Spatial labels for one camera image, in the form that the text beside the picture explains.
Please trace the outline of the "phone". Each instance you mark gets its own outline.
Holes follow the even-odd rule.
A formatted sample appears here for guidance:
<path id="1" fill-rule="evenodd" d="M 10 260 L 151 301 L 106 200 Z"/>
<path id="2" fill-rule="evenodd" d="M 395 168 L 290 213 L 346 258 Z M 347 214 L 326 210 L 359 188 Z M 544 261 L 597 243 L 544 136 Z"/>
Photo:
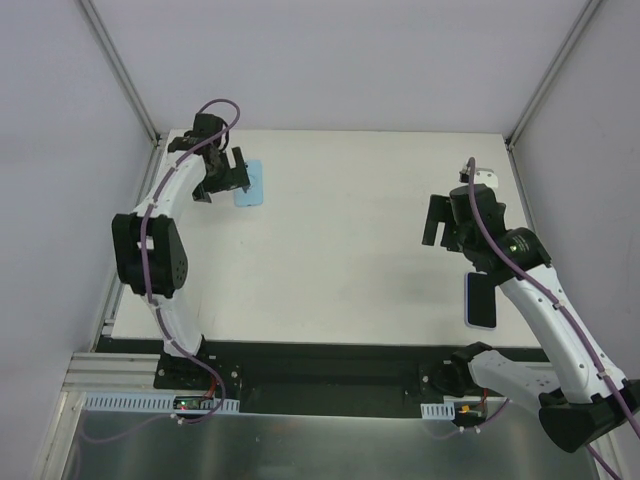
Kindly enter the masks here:
<path id="1" fill-rule="evenodd" d="M 247 187 L 241 187 L 234 192 L 234 205 L 238 208 L 256 207 L 263 204 L 263 165 L 260 160 L 246 162 L 249 179 Z"/>
<path id="2" fill-rule="evenodd" d="M 465 277 L 465 323 L 472 328 L 493 330 L 497 326 L 495 286 L 486 275 L 469 272 Z"/>

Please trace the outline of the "aluminium frame post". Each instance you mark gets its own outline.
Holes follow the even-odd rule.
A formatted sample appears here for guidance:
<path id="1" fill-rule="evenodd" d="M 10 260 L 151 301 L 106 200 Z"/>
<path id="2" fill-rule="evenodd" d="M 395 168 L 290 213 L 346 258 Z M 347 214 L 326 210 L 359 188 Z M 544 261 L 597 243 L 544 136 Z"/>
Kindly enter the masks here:
<path id="1" fill-rule="evenodd" d="M 541 79 L 536 84 L 533 93 L 526 102 L 514 127 L 505 137 L 505 144 L 508 151 L 512 151 L 522 137 L 525 129 L 551 91 L 554 82 L 562 73 L 564 66 L 571 58 L 575 49 L 605 4 L 606 1 L 604 0 L 588 0 L 582 5 L 549 65 L 546 67 Z"/>
<path id="2" fill-rule="evenodd" d="M 157 146 L 161 139 L 161 132 L 156 127 L 138 89 L 134 85 L 129 71 L 118 52 L 95 2 L 91 0 L 77 0 L 74 4 L 88 26 L 91 35 L 98 45 L 116 83 L 131 107 L 145 136 L 152 145 Z"/>

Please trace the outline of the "aluminium front rail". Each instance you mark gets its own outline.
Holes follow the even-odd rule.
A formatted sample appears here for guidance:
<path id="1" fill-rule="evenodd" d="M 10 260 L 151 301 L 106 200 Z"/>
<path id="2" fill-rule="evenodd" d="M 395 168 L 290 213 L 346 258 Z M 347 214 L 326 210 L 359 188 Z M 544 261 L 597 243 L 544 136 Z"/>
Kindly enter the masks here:
<path id="1" fill-rule="evenodd" d="M 158 354 L 75 353 L 62 390 L 149 391 L 153 389 L 158 361 Z"/>

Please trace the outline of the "phone in purple case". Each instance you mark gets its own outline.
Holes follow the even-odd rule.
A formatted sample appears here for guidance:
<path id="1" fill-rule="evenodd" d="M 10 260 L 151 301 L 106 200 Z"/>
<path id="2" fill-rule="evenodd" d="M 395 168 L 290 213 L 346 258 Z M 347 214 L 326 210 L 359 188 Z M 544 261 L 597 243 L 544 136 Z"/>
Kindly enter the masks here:
<path id="1" fill-rule="evenodd" d="M 497 326 L 495 286 L 486 275 L 469 272 L 465 277 L 465 323 L 472 328 L 493 330 Z"/>

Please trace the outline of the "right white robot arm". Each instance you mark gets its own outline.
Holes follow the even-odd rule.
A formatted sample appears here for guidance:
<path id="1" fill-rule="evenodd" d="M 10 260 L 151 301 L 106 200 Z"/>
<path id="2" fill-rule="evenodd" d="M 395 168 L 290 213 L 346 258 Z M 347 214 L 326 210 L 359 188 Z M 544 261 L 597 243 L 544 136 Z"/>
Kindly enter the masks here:
<path id="1" fill-rule="evenodd" d="M 561 450 L 573 453 L 624 423 L 634 425 L 639 382 L 607 356 L 569 301 L 551 258 L 536 234 L 505 225 L 505 204 L 484 184 L 463 185 L 429 199 L 422 242 L 460 252 L 474 268 L 465 294 L 479 282 L 482 299 L 497 290 L 523 316 L 554 374 L 545 376 L 475 342 L 455 351 L 429 375 L 433 387 L 454 397 L 493 390 L 536 416 Z"/>

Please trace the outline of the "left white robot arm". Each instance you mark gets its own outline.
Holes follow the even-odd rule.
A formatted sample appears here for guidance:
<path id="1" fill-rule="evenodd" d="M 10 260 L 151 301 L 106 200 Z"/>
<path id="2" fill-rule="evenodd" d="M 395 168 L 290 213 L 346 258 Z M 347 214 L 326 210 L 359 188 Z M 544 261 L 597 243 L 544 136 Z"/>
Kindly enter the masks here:
<path id="1" fill-rule="evenodd" d="M 241 149 L 226 151 L 231 125 L 214 114 L 198 112 L 193 126 L 167 147 L 170 166 L 128 214 L 111 223 L 119 280 L 150 309 L 164 351 L 182 357 L 176 375 L 188 388 L 204 387 L 210 363 L 198 356 L 201 328 L 181 293 L 189 261 L 178 221 L 191 201 L 209 202 L 220 192 L 251 188 Z"/>

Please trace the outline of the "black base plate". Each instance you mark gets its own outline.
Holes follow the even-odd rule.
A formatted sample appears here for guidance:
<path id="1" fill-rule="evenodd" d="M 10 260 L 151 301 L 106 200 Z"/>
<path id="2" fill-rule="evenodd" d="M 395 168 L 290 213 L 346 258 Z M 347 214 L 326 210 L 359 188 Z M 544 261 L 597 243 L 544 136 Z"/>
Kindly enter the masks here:
<path id="1" fill-rule="evenodd" d="M 153 387 L 182 392 L 181 413 L 229 400 L 244 414 L 355 418 L 418 418 L 427 404 L 449 397 L 504 398 L 536 412 L 536 395 L 511 380 L 474 380 L 469 367 L 494 359 L 532 378 L 545 364 L 539 348 L 202 342 L 189 358 L 172 357 L 160 340 L 100 339 L 100 353 L 152 354 Z"/>

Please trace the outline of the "right aluminium frame post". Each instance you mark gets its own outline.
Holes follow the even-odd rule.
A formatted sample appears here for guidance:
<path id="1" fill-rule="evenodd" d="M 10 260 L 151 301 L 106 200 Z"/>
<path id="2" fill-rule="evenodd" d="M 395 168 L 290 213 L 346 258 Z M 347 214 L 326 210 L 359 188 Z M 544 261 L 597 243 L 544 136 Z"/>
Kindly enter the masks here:
<path id="1" fill-rule="evenodd" d="M 526 102 L 514 127 L 505 137 L 505 144 L 508 151 L 512 151 L 522 137 L 525 129 L 551 91 L 554 82 L 562 73 L 564 66 L 571 58 L 575 49 L 605 4 L 606 1 L 604 0 L 588 0 L 582 5 L 549 65 L 546 67 L 541 79 L 536 84 L 533 93 Z"/>

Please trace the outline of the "left aluminium frame post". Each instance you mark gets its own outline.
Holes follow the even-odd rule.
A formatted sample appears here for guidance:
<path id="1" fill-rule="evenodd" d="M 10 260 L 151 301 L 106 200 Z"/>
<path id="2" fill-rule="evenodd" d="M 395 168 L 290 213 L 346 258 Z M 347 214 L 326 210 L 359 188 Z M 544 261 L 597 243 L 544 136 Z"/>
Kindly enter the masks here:
<path id="1" fill-rule="evenodd" d="M 118 52 L 95 2 L 91 0 L 77 0 L 74 4 L 88 26 L 91 35 L 98 45 L 116 83 L 131 107 L 145 136 L 152 145 L 157 146 L 161 139 L 161 132 L 156 127 L 138 89 L 134 85 L 129 71 Z"/>

